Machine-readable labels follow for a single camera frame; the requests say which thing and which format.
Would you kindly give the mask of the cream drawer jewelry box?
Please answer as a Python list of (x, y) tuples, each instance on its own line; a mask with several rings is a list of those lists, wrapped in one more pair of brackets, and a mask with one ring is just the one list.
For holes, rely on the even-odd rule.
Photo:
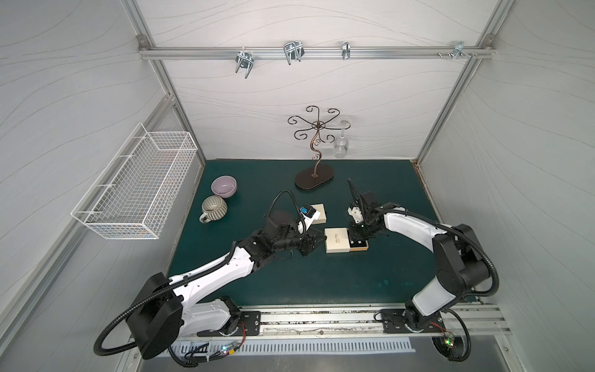
[(325, 213), (325, 206), (323, 204), (315, 204), (312, 207), (317, 211), (317, 218), (313, 221), (314, 225), (326, 224), (327, 216)]

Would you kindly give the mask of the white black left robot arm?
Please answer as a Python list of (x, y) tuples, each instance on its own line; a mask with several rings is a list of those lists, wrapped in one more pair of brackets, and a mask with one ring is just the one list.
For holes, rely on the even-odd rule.
[(202, 332), (234, 333), (241, 311), (228, 298), (203, 299), (274, 261), (277, 254), (297, 250), (310, 254), (325, 242), (323, 232), (312, 228), (320, 218), (313, 206), (297, 215), (276, 211), (261, 229), (232, 245), (231, 251), (200, 268), (167, 278), (150, 277), (134, 301), (139, 308), (126, 317), (126, 324), (143, 359), (163, 353), (180, 336)]

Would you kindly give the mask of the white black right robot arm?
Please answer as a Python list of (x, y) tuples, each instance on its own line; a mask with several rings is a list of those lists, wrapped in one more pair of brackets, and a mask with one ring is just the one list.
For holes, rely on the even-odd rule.
[(405, 305), (402, 318), (414, 333), (421, 332), (439, 313), (466, 296), (492, 296), (500, 287), (493, 261), (468, 225), (450, 226), (409, 212), (394, 203), (366, 206), (356, 201), (348, 208), (353, 218), (348, 234), (369, 240), (393, 232), (414, 240), (433, 254), (435, 277)]

